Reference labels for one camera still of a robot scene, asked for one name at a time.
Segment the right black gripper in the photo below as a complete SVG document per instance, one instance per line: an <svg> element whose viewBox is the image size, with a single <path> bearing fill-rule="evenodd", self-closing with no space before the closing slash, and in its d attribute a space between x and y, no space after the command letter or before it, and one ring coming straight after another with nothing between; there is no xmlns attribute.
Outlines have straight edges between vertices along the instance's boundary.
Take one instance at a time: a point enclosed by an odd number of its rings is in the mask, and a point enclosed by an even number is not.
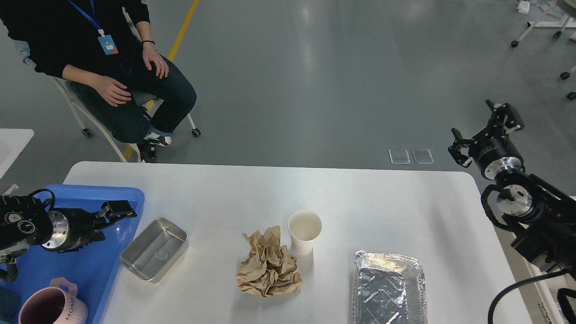
<svg viewBox="0 0 576 324"><path fill-rule="evenodd" d="M492 112L484 128L484 138L488 139L478 142L465 139L458 129L452 128L454 141L448 147L448 152L464 168L469 168L474 160L483 178L494 180L502 171L523 168L524 159L506 136L524 129L525 123L511 104L496 104L491 100L485 103ZM469 148L470 156L461 153L462 149Z"/></svg>

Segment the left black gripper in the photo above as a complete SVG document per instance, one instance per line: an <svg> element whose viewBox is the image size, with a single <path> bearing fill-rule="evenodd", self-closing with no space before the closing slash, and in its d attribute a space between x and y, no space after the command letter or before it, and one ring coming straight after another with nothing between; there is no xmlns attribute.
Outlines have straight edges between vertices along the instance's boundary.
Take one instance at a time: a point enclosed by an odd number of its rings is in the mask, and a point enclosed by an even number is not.
<svg viewBox="0 0 576 324"><path fill-rule="evenodd" d="M105 201L96 213L79 208L55 208L48 213L52 234L41 246L49 252L77 252L84 245L106 240L103 229L109 225L136 216L126 200Z"/></svg>

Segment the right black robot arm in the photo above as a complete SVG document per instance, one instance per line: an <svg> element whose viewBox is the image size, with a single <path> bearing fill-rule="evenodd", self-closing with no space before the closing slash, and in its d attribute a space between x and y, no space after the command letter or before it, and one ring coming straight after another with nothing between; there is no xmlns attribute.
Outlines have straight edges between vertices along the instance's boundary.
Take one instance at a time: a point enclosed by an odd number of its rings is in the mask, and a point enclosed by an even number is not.
<svg viewBox="0 0 576 324"><path fill-rule="evenodd" d="M492 224L516 237L511 246L542 275L518 281L492 300L487 322L492 323L498 302L512 290L541 280L570 275L576 270L576 203L559 189L525 172L524 159L509 134L524 129L510 104L486 100L491 110L487 125L470 139L452 129L448 147L462 167L477 164L483 178L491 180L481 193L481 205Z"/></svg>

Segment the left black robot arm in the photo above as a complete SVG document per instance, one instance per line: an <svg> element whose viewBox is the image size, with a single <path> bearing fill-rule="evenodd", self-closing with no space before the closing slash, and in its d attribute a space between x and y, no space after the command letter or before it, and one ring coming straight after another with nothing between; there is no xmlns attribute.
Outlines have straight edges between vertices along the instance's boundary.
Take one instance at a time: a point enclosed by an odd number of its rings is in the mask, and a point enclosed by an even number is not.
<svg viewBox="0 0 576 324"><path fill-rule="evenodd" d="M18 276L16 259L40 245L48 252L78 252L85 245L106 239L103 229L137 216L126 200L105 201L100 211L55 207L50 189L37 189L25 196L2 195L0 202L0 271L2 281Z"/></svg>

